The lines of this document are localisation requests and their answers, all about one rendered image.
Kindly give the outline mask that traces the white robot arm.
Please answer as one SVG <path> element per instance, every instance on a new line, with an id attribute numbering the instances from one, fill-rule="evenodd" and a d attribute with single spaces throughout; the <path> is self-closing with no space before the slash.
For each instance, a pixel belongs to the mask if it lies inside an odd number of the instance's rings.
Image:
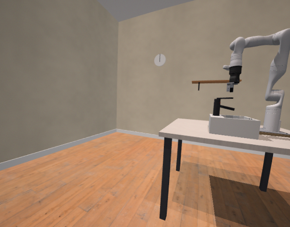
<path id="1" fill-rule="evenodd" d="M 269 80 L 265 94 L 266 101 L 277 101 L 277 103 L 266 107 L 263 125 L 263 130 L 265 131 L 280 132 L 280 117 L 284 90 L 272 90 L 272 88 L 285 74 L 287 69 L 290 53 L 290 28 L 268 36 L 253 36 L 246 39 L 238 37 L 230 44 L 230 49 L 234 51 L 231 54 L 230 60 L 242 59 L 244 48 L 261 45 L 280 45 L 279 51 L 270 66 Z"/>

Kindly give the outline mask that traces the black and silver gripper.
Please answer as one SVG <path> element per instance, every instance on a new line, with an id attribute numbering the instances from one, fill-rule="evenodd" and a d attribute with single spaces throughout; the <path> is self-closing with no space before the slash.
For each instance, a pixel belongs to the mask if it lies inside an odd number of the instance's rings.
<path id="1" fill-rule="evenodd" d="M 224 65 L 223 69 L 229 70 L 230 81 L 227 83 L 227 91 L 233 92 L 234 85 L 239 83 L 239 76 L 242 69 L 242 59 L 234 59 L 230 61 L 230 65 Z"/>

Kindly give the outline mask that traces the black mixer tap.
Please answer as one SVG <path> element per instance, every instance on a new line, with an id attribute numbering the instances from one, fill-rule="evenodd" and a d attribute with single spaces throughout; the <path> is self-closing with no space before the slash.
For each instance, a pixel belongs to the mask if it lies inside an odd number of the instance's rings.
<path id="1" fill-rule="evenodd" d="M 233 97 L 222 97 L 222 98 L 217 98 L 214 99 L 214 106 L 213 106 L 213 115 L 214 116 L 220 116 L 220 108 L 224 108 L 224 109 L 229 109 L 229 110 L 235 110 L 235 108 L 231 108 L 231 107 L 227 107 L 227 106 L 223 106 L 220 105 L 221 104 L 221 99 L 233 99 Z"/>

